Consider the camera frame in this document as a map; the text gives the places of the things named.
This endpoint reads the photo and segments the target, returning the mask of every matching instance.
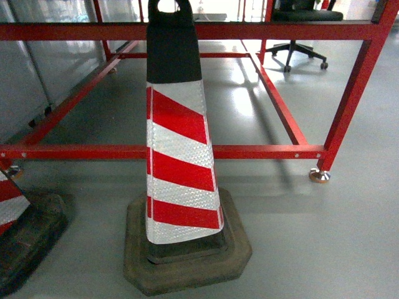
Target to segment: metal foot pad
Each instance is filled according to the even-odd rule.
[[[330,181],[331,174],[328,171],[312,168],[310,170],[309,177],[313,182],[325,184]]]
[[[60,196],[27,198],[31,205],[0,236],[0,297],[22,287],[67,226]]]
[[[224,211],[226,250],[154,264],[148,260],[149,247],[145,232],[143,194],[128,207],[125,239],[124,276],[147,296],[177,292],[239,278],[252,248],[228,191],[219,189]]]
[[[24,170],[18,165],[12,165],[6,172],[9,177],[14,180],[19,179],[24,173]]]

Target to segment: chair base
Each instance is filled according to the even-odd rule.
[[[313,51],[312,47],[308,47],[306,45],[302,44],[297,44],[296,40],[292,40],[289,44],[278,44],[275,45],[273,48],[266,49],[266,52],[271,52],[273,56],[277,55],[277,52],[282,51],[282,50],[288,50],[288,57],[287,57],[287,62],[286,66],[284,67],[284,73],[290,72],[291,71],[291,66],[289,65],[289,62],[291,61],[291,56],[294,51],[298,51],[300,53],[306,54],[309,56],[309,58],[318,58],[323,60],[322,64],[320,65],[322,70],[327,69],[329,66],[327,61],[326,56],[323,56],[317,52]]]

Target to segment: leveling foot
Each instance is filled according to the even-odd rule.
[[[312,168],[310,170],[309,177],[313,182],[325,184],[330,181],[331,174],[328,171]]]

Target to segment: red stripe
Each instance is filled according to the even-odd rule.
[[[147,217],[152,218],[152,198],[147,196]]]
[[[147,174],[151,174],[151,148],[147,148]]]
[[[207,144],[204,116],[156,90],[153,91],[153,121],[187,138]]]
[[[218,212],[185,207],[169,202],[153,201],[154,220],[157,222],[206,229],[219,229]]]
[[[3,233],[8,230],[12,224],[14,223],[14,221],[8,222],[6,224],[0,225],[0,235],[3,235]]]
[[[21,191],[10,180],[0,182],[0,202],[21,196]]]
[[[153,151],[153,175],[178,185],[214,192],[212,170]]]

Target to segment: traffic cone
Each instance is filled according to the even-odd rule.
[[[22,286],[67,225],[59,196],[29,197],[0,169],[0,297]]]
[[[158,3],[148,2],[147,194],[128,207],[125,239],[125,277],[146,295],[238,278],[252,253],[216,184],[190,3],[173,14]]]
[[[330,1],[329,1],[329,0],[323,0],[322,9],[327,9],[327,8],[329,8],[329,4],[330,4]]]
[[[0,235],[29,207],[29,201],[0,169]]]
[[[148,240],[172,244],[220,232],[202,80],[149,83],[147,94]]]

